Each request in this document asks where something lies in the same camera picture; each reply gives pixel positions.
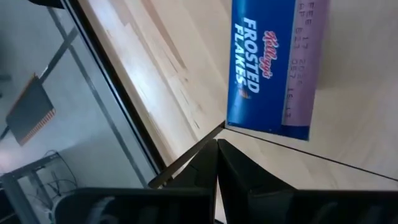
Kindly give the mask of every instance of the kellogg's logo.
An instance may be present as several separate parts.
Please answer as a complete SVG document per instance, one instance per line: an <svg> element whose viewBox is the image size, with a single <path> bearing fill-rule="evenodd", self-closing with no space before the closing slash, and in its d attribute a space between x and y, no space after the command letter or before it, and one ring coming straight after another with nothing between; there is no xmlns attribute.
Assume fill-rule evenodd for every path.
<svg viewBox="0 0 398 224"><path fill-rule="evenodd" d="M272 77L272 60L278 58L276 48L279 47L278 39L273 31L265 31L262 38L264 41L264 54L260 57L259 68L262 70L262 76L270 79Z"/></svg>

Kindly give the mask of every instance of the metal frame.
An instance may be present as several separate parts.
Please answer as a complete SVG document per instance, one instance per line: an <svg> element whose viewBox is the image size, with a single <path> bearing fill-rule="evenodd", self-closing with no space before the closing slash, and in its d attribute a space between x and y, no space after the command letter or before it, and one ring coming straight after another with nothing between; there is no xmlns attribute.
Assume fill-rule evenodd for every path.
<svg viewBox="0 0 398 224"><path fill-rule="evenodd" d="M44 188L40 177L37 175L37 171L43 169L47 164L57 159L60 159L58 154L47 156L0 177L2 187L14 208L15 214L22 223L40 224L39 219L37 218L36 213L27 199L22 187L19 185L18 180L22 177L28 176L32 185L37 187L39 191L38 196L49 203L48 205L52 206L52 200Z"/></svg>

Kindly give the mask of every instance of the blue cereal box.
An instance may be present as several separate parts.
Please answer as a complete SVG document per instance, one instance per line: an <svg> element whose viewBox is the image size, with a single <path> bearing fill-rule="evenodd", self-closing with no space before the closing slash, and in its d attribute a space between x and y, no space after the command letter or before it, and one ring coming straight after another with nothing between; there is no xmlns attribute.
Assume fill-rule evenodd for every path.
<svg viewBox="0 0 398 224"><path fill-rule="evenodd" d="M328 0L233 0L227 123L308 140Z"/></svg>

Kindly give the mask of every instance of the cable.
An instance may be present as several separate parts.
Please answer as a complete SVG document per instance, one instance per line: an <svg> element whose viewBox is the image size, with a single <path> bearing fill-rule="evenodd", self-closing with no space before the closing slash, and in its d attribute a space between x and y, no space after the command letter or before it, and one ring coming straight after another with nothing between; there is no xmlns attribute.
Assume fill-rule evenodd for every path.
<svg viewBox="0 0 398 224"><path fill-rule="evenodd" d="M42 199L38 198L38 196L32 195L32 194L28 194L26 193L27 196L30 196L32 198L34 198L35 200L39 200L40 202L42 202L42 204L44 206L46 206L48 209L50 209L50 205L47 205Z"/></svg>
<svg viewBox="0 0 398 224"><path fill-rule="evenodd" d="M70 192L72 192L72 191L74 191L74 190L75 190L75 189L73 189L73 190L68 190L68 191L66 191L66 192L61 192L61 195L56 195L56 196L52 197L51 200L54 200L54 199L56 199L57 197L61 197L62 194L67 194L67 193L70 193Z"/></svg>
<svg viewBox="0 0 398 224"><path fill-rule="evenodd" d="M55 175L54 171L51 171L51 175L52 175L53 180L58 180L58 177L57 177L57 175ZM57 185L56 186L56 190L57 190L56 194L60 195L60 182L56 181L55 183ZM48 184L48 185L54 190L54 187L51 184Z"/></svg>
<svg viewBox="0 0 398 224"><path fill-rule="evenodd" d="M75 186L75 189L77 189L78 187L77 187L77 184L76 183L74 183L73 181L71 181L71 180L68 180L68 179L60 179L60 180L55 180L55 181L51 181L51 182L47 182L47 183L45 183L45 184L42 184L42 185L40 185L39 187L43 187L43 186L46 186L46 185L49 185L49 184L52 184L52 183L56 183L56 182L61 182L61 181L65 181L65 182L69 182L69 183L71 183L71 184L73 184L74 186Z"/></svg>
<svg viewBox="0 0 398 224"><path fill-rule="evenodd" d="M47 156L50 152L52 152L52 153L58 155L59 158L62 160L62 162L66 165L66 167L68 168L70 174L71 174L72 177L73 177L73 180L75 181L76 188L77 188L77 185L78 185L78 184L77 184L77 179L76 179L75 175L73 174L71 168L69 167L69 165L68 165L67 162L63 159L63 157L60 155L59 152L57 152L57 151L55 151L55 150L49 150L49 151L47 151L47 152L43 155L43 157Z"/></svg>

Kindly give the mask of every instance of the light wood surface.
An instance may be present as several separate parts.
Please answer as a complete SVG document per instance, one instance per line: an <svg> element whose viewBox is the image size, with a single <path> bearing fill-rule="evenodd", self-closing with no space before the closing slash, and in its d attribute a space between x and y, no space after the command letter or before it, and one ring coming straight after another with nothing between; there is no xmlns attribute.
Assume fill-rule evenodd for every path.
<svg viewBox="0 0 398 224"><path fill-rule="evenodd" d="M231 0L79 1L166 164L225 119ZM397 15L395 0L331 1L310 141L259 137L398 178ZM313 169L291 178L345 175L297 163Z"/></svg>
<svg viewBox="0 0 398 224"><path fill-rule="evenodd" d="M330 8L309 142L243 132L398 179L398 1Z"/></svg>
<svg viewBox="0 0 398 224"><path fill-rule="evenodd" d="M266 171L297 189L398 189L398 182L224 130L226 139Z"/></svg>

